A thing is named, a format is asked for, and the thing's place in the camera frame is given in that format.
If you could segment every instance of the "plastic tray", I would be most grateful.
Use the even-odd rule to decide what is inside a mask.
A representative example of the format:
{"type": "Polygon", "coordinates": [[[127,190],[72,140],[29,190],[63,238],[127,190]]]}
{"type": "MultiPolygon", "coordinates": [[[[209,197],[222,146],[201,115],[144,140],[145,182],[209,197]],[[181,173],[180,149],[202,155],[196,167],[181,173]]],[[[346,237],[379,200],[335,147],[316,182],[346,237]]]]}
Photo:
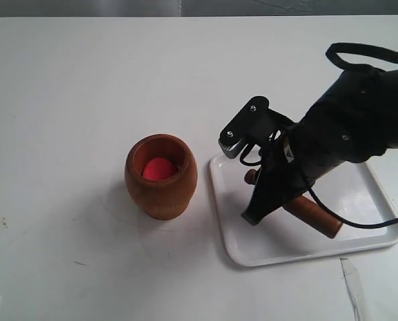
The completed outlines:
{"type": "MultiPolygon", "coordinates": [[[[213,157],[210,169],[225,246],[240,265],[298,261],[398,243],[398,224],[370,230],[343,225],[334,239],[328,239],[283,209],[253,227],[240,216],[252,195],[253,186],[243,181],[250,168],[221,153],[213,157]]],[[[366,164],[342,164],[317,181],[314,190],[327,206],[351,221],[378,223],[396,217],[366,164]]]]}

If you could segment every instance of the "wooden handle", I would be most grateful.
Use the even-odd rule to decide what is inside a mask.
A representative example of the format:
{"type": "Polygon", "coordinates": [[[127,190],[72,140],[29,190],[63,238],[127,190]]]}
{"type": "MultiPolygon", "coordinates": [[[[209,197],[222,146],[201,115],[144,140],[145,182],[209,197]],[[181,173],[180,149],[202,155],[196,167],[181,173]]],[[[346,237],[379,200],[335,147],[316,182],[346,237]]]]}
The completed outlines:
{"type": "Polygon", "coordinates": [[[337,235],[343,225],[338,219],[329,215],[319,205],[304,196],[287,202],[284,209],[330,239],[337,235]]]}

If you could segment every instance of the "red foam ball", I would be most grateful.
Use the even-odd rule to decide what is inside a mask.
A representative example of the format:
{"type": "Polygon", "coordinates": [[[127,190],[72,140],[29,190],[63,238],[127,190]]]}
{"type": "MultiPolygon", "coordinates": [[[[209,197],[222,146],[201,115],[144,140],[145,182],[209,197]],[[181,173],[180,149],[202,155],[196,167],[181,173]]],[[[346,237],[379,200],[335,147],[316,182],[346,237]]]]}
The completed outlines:
{"type": "Polygon", "coordinates": [[[142,177],[152,181],[168,179],[178,172],[178,168],[168,159],[163,157],[153,158],[145,166],[142,177]]]}

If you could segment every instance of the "robotic arm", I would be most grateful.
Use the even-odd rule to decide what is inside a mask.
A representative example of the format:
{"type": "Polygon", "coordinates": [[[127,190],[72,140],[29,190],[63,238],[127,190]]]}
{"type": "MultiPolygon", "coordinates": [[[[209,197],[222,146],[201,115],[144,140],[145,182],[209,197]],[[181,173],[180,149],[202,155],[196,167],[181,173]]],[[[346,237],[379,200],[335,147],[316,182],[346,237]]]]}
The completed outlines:
{"type": "Polygon", "coordinates": [[[309,191],[321,210],[343,223],[359,228],[389,225],[347,221],[315,198],[311,188],[344,161],[362,163],[383,155],[388,148],[398,148],[398,70],[385,72],[370,65],[350,64],[337,53],[398,64],[395,51],[355,43],[333,44],[326,55],[344,72],[298,123],[269,109],[268,100],[257,96],[222,130],[219,144],[228,158],[240,154],[242,164],[260,165],[250,179],[255,188],[242,213],[250,224],[258,224],[267,214],[286,208],[309,191]],[[260,147],[261,161],[245,162],[255,145],[260,147]]]}

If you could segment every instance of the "wooden cup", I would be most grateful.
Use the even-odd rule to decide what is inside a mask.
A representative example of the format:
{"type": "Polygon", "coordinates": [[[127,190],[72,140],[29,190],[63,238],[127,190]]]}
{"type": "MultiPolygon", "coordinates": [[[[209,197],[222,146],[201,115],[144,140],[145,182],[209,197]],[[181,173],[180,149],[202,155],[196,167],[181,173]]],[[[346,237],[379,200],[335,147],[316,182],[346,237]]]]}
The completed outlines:
{"type": "Polygon", "coordinates": [[[155,219],[173,219],[187,208],[197,185],[197,165],[190,148],[168,134],[148,136],[130,150],[124,179],[133,201],[155,219]],[[163,181],[142,177],[146,164],[163,157],[178,167],[178,172],[163,181]]]}

